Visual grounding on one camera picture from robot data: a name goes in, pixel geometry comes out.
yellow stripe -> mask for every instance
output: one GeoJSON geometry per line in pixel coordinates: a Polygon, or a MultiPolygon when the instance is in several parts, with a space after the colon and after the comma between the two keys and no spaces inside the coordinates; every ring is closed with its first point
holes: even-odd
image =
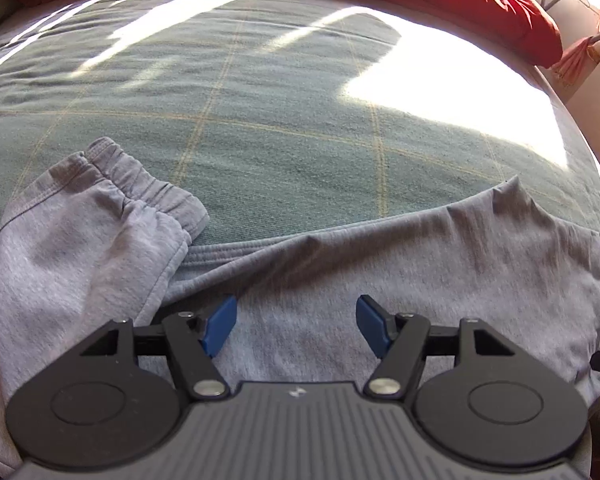
{"type": "MultiPolygon", "coordinates": [[[[353,63],[356,66],[358,74],[362,74],[362,67],[356,55],[356,49],[349,37],[349,33],[342,26],[342,31],[347,43],[349,44],[349,51],[353,58],[353,63]]],[[[380,218],[384,218],[389,214],[389,203],[388,203],[388,177],[387,177],[387,162],[384,156],[384,142],[382,141],[382,133],[380,132],[380,122],[378,120],[378,110],[374,103],[368,103],[369,113],[371,114],[371,127],[373,130],[373,151],[374,161],[376,164],[376,197],[378,202],[378,215],[380,218]]]]}
{"type": "MultiPolygon", "coordinates": [[[[110,58],[107,59],[107,61],[102,65],[102,68],[101,68],[102,71],[106,69],[109,61],[110,61],[110,58]]],[[[53,134],[53,132],[56,130],[56,127],[58,126],[58,124],[60,124],[60,122],[62,121],[64,116],[67,115],[69,108],[71,108],[76,102],[78,102],[84,96],[85,92],[91,86],[91,83],[93,83],[93,81],[98,73],[99,73],[98,71],[93,71],[93,73],[91,74],[91,78],[87,82],[83,83],[82,89],[80,90],[78,95],[76,97],[74,97],[67,106],[64,107],[64,110],[62,110],[60,112],[58,117],[56,117],[56,120],[51,124],[51,126],[48,127],[48,129],[46,130],[44,135],[42,135],[38,139],[38,142],[36,142],[36,145],[33,147],[32,152],[29,154],[27,163],[25,164],[23,170],[20,172],[20,176],[18,177],[15,186],[13,187],[13,192],[11,192],[10,200],[13,200],[20,193],[20,190],[21,190],[24,182],[27,179],[27,175],[29,174],[29,171],[31,171],[31,168],[33,167],[33,164],[35,163],[36,159],[38,158],[38,154],[42,150],[42,147],[44,146],[46,140],[53,134]]]]}
{"type": "MultiPolygon", "coordinates": [[[[281,128],[279,126],[269,126],[268,124],[258,124],[258,123],[249,123],[245,121],[237,121],[232,119],[218,119],[218,118],[208,118],[208,122],[213,122],[215,124],[227,124],[227,125],[235,125],[235,126],[244,126],[246,128],[253,128],[255,130],[265,130],[266,132],[277,132],[285,135],[292,135],[296,137],[307,137],[309,139],[319,139],[319,140],[328,140],[329,142],[341,142],[348,146],[356,146],[358,148],[373,148],[372,142],[365,142],[364,140],[357,139],[349,139],[348,137],[335,137],[327,134],[322,134],[318,132],[298,132],[295,130],[289,130],[288,128],[281,128]]],[[[395,153],[396,155],[401,155],[409,158],[415,158],[417,160],[422,160],[424,162],[429,162],[431,164],[435,164],[437,166],[441,166],[448,170],[458,171],[459,173],[472,174],[475,176],[479,176],[485,180],[489,180],[491,182],[499,183],[500,180],[497,176],[488,175],[486,173],[482,173],[480,171],[472,170],[471,168],[465,168],[463,166],[456,166],[455,164],[451,164],[444,160],[440,160],[439,158],[435,158],[433,156],[424,155],[423,153],[412,152],[410,150],[405,150],[403,148],[392,148],[391,146],[384,147],[385,152],[395,153]]]]}
{"type": "Polygon", "coordinates": [[[238,45],[238,41],[240,40],[240,34],[244,27],[244,22],[247,19],[248,12],[249,10],[246,11],[245,16],[243,17],[243,19],[240,20],[238,26],[235,29],[234,36],[231,41],[231,46],[229,47],[229,53],[224,59],[224,64],[222,65],[220,75],[218,76],[216,83],[211,89],[209,97],[206,99],[205,107],[203,108],[202,113],[200,114],[200,118],[196,121],[196,126],[193,128],[189,139],[187,139],[185,149],[182,152],[180,160],[178,161],[176,167],[173,170],[173,175],[170,178],[170,182],[174,186],[180,186],[187,176],[187,170],[189,168],[191,160],[193,159],[193,153],[196,151],[196,148],[200,143],[200,139],[202,138],[202,130],[204,129],[206,118],[211,112],[211,108],[216,102],[216,98],[218,97],[222,86],[224,86],[224,80],[226,79],[226,76],[229,73],[229,69],[231,68],[232,63],[234,62],[236,47],[238,45]]]}
{"type": "Polygon", "coordinates": [[[489,154],[491,155],[491,160],[493,161],[494,165],[496,166],[496,170],[498,170],[498,174],[500,175],[500,178],[502,180],[506,180],[506,177],[504,176],[504,172],[502,171],[502,167],[500,166],[500,163],[498,162],[498,159],[496,158],[496,154],[491,149],[491,143],[489,142],[489,137],[483,132],[480,132],[480,136],[484,139],[484,142],[486,143],[487,148],[489,149],[489,154]]]}
{"type": "Polygon", "coordinates": [[[157,119],[174,119],[184,121],[195,121],[202,115],[188,114],[159,114],[155,112],[127,112],[122,110],[0,110],[0,115],[96,115],[113,117],[140,117],[157,119]]]}

blue gripper pad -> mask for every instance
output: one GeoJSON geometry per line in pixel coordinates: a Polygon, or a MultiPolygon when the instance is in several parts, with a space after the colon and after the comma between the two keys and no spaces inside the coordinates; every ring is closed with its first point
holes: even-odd
{"type": "Polygon", "coordinates": [[[391,339],[380,313],[363,296],[356,302],[356,323],[360,333],[378,359],[383,359],[391,346],[391,339]]]}
{"type": "Polygon", "coordinates": [[[206,355],[211,358],[218,355],[231,330],[234,329],[237,317],[238,302],[235,296],[229,296],[206,321],[205,335],[200,338],[200,344],[206,355]]]}

ribbed grip surface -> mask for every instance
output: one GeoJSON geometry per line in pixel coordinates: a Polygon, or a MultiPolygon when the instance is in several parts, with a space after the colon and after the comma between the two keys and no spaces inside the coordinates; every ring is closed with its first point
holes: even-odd
{"type": "Polygon", "coordinates": [[[513,478],[582,480],[567,464],[512,476],[455,463],[416,432],[400,406],[366,400],[350,383],[245,383],[229,400],[195,406],[168,442],[131,464],[65,473],[27,463],[13,475],[14,480],[513,478]]]}

gray fabric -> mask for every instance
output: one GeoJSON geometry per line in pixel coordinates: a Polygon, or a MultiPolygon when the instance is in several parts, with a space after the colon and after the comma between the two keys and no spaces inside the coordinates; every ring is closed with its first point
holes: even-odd
{"type": "MultiPolygon", "coordinates": [[[[145,324],[185,296],[202,308],[227,293],[238,297],[238,323],[216,364],[232,385],[360,384],[376,360],[354,305],[370,294],[390,312],[433,323],[481,317],[587,404],[600,396],[600,374],[588,365],[600,349],[600,234],[547,214],[517,178],[423,212],[192,246],[205,221],[197,199],[153,179],[109,139],[32,183],[0,229],[4,400],[112,317],[145,324]]],[[[448,366],[430,360],[424,380],[448,366]]],[[[8,446],[0,426],[0,460],[13,466],[8,446]]]]}
{"type": "Polygon", "coordinates": [[[377,0],[233,0],[195,14],[196,2],[59,0],[0,26],[0,216],[108,135],[202,200],[214,222],[197,244],[423,210],[516,174],[546,211],[600,232],[580,131],[506,49],[377,0]]]}
{"type": "Polygon", "coordinates": [[[582,435],[582,440],[571,459],[571,463],[574,467],[576,467],[585,477],[588,477],[591,472],[592,448],[591,426],[587,422],[587,427],[582,435]]]}

elastic cuff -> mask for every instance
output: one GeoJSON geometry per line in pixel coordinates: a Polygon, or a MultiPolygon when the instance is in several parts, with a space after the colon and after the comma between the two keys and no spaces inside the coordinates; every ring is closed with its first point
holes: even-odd
{"type": "Polygon", "coordinates": [[[84,153],[73,153],[33,181],[7,204],[0,231],[11,220],[45,201],[90,167],[110,180],[128,199],[141,200],[175,218],[194,240],[209,222],[202,202],[191,193],[151,176],[142,164],[122,151],[109,137],[101,137],[84,153]]]}
{"type": "Polygon", "coordinates": [[[95,140],[84,156],[126,197],[141,200],[174,217],[192,240],[209,222],[209,215],[199,199],[188,191],[151,176],[138,160],[123,152],[109,137],[95,140]]]}

